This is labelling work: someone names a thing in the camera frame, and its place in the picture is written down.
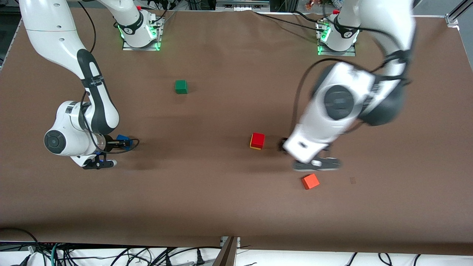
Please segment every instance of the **gray floor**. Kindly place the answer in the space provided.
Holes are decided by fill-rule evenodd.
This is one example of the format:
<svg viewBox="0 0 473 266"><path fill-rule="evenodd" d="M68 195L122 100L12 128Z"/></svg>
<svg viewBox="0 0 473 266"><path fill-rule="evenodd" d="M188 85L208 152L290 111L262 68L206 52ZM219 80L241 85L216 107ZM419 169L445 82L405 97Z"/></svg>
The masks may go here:
<svg viewBox="0 0 473 266"><path fill-rule="evenodd" d="M416 15L445 15L453 10L461 0L424 0L415 9ZM459 19L460 36L473 69L473 8L467 10Z"/></svg>

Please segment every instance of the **white robot link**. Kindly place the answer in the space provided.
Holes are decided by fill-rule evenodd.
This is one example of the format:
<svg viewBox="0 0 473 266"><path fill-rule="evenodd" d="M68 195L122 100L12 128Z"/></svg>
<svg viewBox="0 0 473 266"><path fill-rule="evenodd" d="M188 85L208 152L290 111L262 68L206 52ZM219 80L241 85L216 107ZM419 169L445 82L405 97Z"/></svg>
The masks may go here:
<svg viewBox="0 0 473 266"><path fill-rule="evenodd" d="M330 32L324 42L334 51L347 50L360 29L370 29L385 56L384 73L373 74L348 62L323 71L292 134L280 144L296 159L296 171L338 169L338 159L321 158L318 153L328 150L356 119L371 126L386 124L403 105L416 29L412 0L345 0L340 13L328 21Z"/></svg>
<svg viewBox="0 0 473 266"><path fill-rule="evenodd" d="M156 15L138 10L132 0L99 2L111 11L129 45L142 47L156 38L152 32ZM59 106L56 121L44 136L46 148L54 154L70 156L84 169L115 166L116 161L107 160L106 155L123 153L136 145L130 147L132 141L114 141L108 136L118 125L118 111L94 56L79 39L66 0L20 0L19 4L34 49L77 75L90 100L66 101ZM126 150L110 152L113 148Z"/></svg>

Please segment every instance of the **green cube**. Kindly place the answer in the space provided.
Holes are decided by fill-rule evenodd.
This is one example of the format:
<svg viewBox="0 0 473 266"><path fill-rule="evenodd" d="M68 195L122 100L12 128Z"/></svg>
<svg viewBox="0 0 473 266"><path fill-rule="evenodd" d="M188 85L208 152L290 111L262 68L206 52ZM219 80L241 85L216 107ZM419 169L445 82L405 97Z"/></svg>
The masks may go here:
<svg viewBox="0 0 473 266"><path fill-rule="evenodd" d="M176 80L174 89L177 94L187 94L187 81L185 80Z"/></svg>

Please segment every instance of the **brown table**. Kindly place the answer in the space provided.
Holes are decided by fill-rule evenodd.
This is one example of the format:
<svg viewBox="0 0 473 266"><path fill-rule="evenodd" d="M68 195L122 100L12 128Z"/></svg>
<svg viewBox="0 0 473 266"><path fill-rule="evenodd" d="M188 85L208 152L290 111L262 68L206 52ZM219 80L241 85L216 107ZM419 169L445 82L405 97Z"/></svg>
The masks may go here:
<svg viewBox="0 0 473 266"><path fill-rule="evenodd" d="M57 107L83 88L37 55L21 26L0 74L1 226L48 242L196 246L238 235L252 248L473 254L473 74L443 18L417 19L399 118L340 137L332 155L342 169L318 173L321 185L306 191L275 146L302 73L322 58L313 31L250 11L178 12L160 52L131 52L106 9L89 12L121 115L113 134L141 145L105 170L49 153ZM87 16L72 13L90 48ZM345 59L374 68L382 56L363 32ZM188 95L174 92L179 79ZM248 147L252 132L266 134L264 150Z"/></svg>

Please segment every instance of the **teal cable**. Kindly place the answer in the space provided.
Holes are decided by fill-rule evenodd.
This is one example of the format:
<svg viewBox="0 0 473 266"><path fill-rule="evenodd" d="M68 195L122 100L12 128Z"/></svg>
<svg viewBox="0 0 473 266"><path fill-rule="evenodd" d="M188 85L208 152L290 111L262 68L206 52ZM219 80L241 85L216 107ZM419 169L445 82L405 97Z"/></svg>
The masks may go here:
<svg viewBox="0 0 473 266"><path fill-rule="evenodd" d="M53 247L53 249L51 250L51 266L54 266L54 255L56 254L56 247L58 246L58 244L56 243Z"/></svg>

